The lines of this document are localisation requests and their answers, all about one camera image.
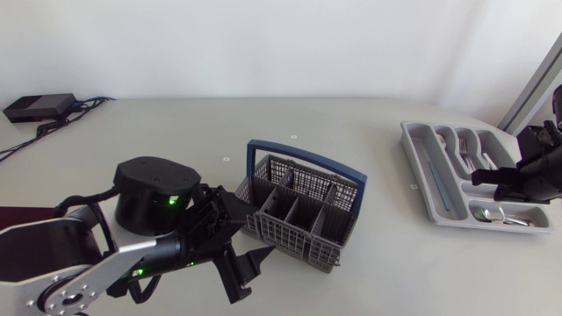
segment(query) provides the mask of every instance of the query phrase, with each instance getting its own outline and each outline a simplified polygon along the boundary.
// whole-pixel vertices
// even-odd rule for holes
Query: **spoon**
[[[447,140],[445,140],[445,138],[440,133],[437,135],[437,138],[439,139],[439,144],[441,145],[441,147],[443,149],[447,149]]]
[[[521,225],[521,226],[528,226],[529,223],[527,223],[524,220],[519,220],[519,219],[510,219],[507,218],[503,212],[503,210],[501,209],[501,207],[499,208],[500,213],[501,213],[501,217],[497,217],[494,214],[492,214],[488,209],[482,209],[482,215],[484,215],[484,217],[491,221],[491,222],[495,222],[495,221],[501,221],[501,223],[503,222],[508,222],[511,224],[517,224],[517,225]]]
[[[506,220],[505,215],[503,214],[503,212],[501,212],[501,217],[497,217],[497,216],[495,216],[492,212],[490,212],[490,210],[488,210],[488,209],[486,209],[486,208],[485,208],[485,209],[482,209],[482,215],[484,215],[484,217],[485,217],[487,220],[491,221],[492,223],[494,223],[494,222],[496,222],[496,221],[499,221],[499,222],[503,223],[503,222]]]

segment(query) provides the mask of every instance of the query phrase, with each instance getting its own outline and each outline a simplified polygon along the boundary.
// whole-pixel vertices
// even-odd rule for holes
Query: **maroon object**
[[[0,230],[7,227],[52,219],[54,209],[51,207],[17,207],[0,206]]]

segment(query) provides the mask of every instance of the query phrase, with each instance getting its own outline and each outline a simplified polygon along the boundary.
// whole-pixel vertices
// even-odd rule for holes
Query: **black device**
[[[200,183],[194,170],[162,158],[139,157],[117,167],[103,193],[66,198],[57,219],[0,233],[0,306],[6,315],[83,315],[100,292],[150,298],[162,274],[213,262],[231,303],[251,293],[269,246],[237,256],[231,237],[256,208],[221,186]],[[97,202],[119,195],[114,216]],[[75,205],[86,205],[67,214]],[[108,251],[92,228],[100,225]],[[151,277],[142,290],[139,280]]]
[[[556,125],[547,120],[544,126],[526,126],[517,135],[522,159],[515,168],[478,169],[472,173],[472,184],[498,184],[495,200],[549,204],[562,198],[562,85],[554,90],[552,110]]]
[[[72,93],[21,97],[4,109],[4,115],[12,123],[64,120],[72,112],[74,102]]]

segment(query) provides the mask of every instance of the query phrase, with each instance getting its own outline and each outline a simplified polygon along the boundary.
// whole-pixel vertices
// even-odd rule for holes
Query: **power adapter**
[[[72,93],[21,97],[4,109],[11,123],[64,120],[72,112],[76,98]]]

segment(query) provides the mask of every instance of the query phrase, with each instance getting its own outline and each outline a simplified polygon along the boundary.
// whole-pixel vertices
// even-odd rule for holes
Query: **blue basket handle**
[[[363,194],[365,191],[365,184],[367,176],[361,172],[352,169],[340,162],[333,161],[319,154],[314,154],[306,150],[298,149],[291,146],[286,146],[271,141],[265,140],[251,140],[248,143],[248,153],[246,158],[246,176],[252,177],[256,169],[256,150],[264,150],[272,153],[285,154],[306,162],[313,163],[319,167],[335,172],[339,176],[348,178],[350,181],[357,183],[357,194],[355,201],[351,207],[351,213],[354,218],[359,216],[361,209],[361,202],[363,201]]]

